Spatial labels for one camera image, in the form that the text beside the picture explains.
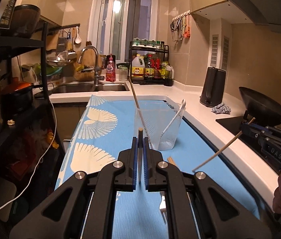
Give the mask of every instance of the red pot lid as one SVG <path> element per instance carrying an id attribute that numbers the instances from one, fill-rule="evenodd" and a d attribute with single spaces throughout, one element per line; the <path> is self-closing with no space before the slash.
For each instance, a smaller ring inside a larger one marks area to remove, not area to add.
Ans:
<path id="1" fill-rule="evenodd" d="M 32 86 L 31 83 L 19 81 L 18 77 L 14 77 L 14 78 L 12 78 L 12 83 L 7 85 L 5 88 L 3 88 L 0 93 L 2 95 L 9 94 L 9 93 L 13 93 L 15 91 L 19 91 L 19 90 L 22 90 L 22 89 L 30 87 L 30 86 Z"/>

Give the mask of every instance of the spoon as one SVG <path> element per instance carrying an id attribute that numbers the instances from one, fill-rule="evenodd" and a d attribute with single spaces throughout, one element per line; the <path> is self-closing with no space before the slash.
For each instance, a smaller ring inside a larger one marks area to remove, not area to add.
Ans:
<path id="1" fill-rule="evenodd" d="M 81 43 L 81 38 L 79 36 L 79 27 L 76 26 L 76 39 L 75 39 L 75 44 L 80 44 Z"/>

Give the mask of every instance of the grater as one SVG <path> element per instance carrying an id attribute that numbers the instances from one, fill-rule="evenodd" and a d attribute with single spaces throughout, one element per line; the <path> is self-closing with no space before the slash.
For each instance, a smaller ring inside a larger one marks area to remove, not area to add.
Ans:
<path id="1" fill-rule="evenodd" d="M 59 34 L 58 43 L 57 43 L 57 53 L 60 53 L 60 52 L 63 52 L 66 50 L 67 38 L 63 37 L 64 31 L 62 31 L 62 32 L 60 31 L 60 33 L 62 33 L 62 36 L 60 37 L 60 34 Z"/>

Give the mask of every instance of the spice rack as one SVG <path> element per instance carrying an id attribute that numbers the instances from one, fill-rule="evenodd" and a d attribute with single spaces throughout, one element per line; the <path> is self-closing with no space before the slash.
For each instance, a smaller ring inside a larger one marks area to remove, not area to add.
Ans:
<path id="1" fill-rule="evenodd" d="M 164 49 L 158 49 L 152 46 L 133 46 L 133 42 L 130 42 L 129 46 L 129 75 L 132 76 L 132 56 L 133 51 L 148 51 L 148 52 L 155 52 L 155 53 L 162 53 L 163 54 L 163 62 L 169 60 L 169 46 L 165 45 Z M 132 80 L 132 83 L 136 84 L 163 84 L 164 80 Z"/>

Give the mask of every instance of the window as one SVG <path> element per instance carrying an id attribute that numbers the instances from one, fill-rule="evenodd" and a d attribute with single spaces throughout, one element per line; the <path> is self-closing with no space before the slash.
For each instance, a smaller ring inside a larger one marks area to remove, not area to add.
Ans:
<path id="1" fill-rule="evenodd" d="M 133 38 L 156 38 L 158 0 L 93 0 L 88 40 L 100 54 L 128 60 Z"/>

